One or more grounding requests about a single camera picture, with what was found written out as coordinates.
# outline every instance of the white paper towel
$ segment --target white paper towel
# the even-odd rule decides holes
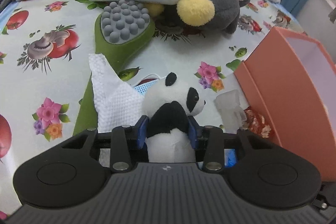
[[[118,77],[103,54],[89,54],[89,64],[98,132],[136,124],[142,115],[143,95]]]

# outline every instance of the gray plush toy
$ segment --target gray plush toy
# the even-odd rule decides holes
[[[179,27],[199,30],[235,32],[240,7],[250,0],[180,0],[177,5],[165,5],[160,15],[166,22]]]

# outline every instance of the orange box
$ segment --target orange box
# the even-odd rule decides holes
[[[336,68],[323,45],[273,27],[234,74],[274,130],[270,140],[336,181]]]

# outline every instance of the stuffed toy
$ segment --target stuffed toy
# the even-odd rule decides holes
[[[200,30],[235,32],[240,7],[250,0],[180,0],[176,5],[146,4],[152,17],[161,16],[174,25]]]
[[[172,72],[146,91],[142,107],[149,117],[149,162],[195,162],[195,151],[187,135],[187,116],[199,114],[204,105],[197,90]]]

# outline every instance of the yellow pom-pom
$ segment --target yellow pom-pom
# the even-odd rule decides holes
[[[148,9],[151,17],[157,17],[165,9],[165,7],[160,3],[145,3],[144,5]]]
[[[215,15],[211,0],[180,0],[176,9],[181,20],[194,27],[208,23]]]

